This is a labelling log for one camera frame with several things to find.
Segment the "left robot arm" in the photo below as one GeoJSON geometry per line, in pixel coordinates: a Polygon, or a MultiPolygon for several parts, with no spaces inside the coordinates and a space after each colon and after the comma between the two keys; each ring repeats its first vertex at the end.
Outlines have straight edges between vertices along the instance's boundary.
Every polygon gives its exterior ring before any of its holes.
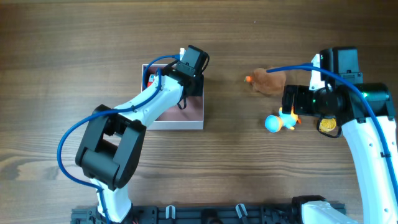
{"type": "Polygon", "coordinates": [[[100,105],[87,120],[75,163],[98,187],[97,211],[103,223],[123,223],[132,210],[127,183],[137,169],[147,128],[165,111],[187,107],[202,96],[210,56],[189,45],[155,73],[152,85],[113,109],[100,105]]]}

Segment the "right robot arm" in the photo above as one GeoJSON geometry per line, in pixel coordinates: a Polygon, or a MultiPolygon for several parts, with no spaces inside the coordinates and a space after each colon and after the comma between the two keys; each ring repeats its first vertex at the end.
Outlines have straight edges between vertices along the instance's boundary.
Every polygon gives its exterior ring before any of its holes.
{"type": "Polygon", "coordinates": [[[365,223],[397,223],[396,112],[388,87],[364,83],[355,47],[333,47],[311,63],[309,86],[287,85],[282,113],[334,118],[351,151],[365,223]]]}

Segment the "red toy fire truck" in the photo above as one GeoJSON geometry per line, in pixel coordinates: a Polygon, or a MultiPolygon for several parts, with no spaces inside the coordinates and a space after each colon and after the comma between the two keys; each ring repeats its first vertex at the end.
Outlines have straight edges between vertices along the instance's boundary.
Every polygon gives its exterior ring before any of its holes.
{"type": "Polygon", "coordinates": [[[151,74],[147,75],[146,76],[146,84],[145,84],[144,89],[150,87],[154,83],[156,77],[157,77],[157,75],[155,73],[151,73],[151,74]]]}

